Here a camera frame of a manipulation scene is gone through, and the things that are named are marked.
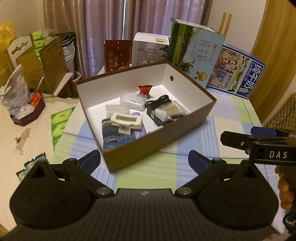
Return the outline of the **person's right hand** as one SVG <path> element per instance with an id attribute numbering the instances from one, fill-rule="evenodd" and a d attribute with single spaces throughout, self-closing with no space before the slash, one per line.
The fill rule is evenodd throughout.
<path id="1" fill-rule="evenodd" d="M 279 175 L 279 181 L 278 181 L 278 189 L 280 191 L 279 197 L 280 197 L 280 206 L 282 209 L 290 209 L 292 208 L 293 201 L 295 199 L 295 195 L 293 192 L 290 191 L 290 186 L 288 182 L 283 177 L 281 167 L 276 166 L 275 173 Z"/>

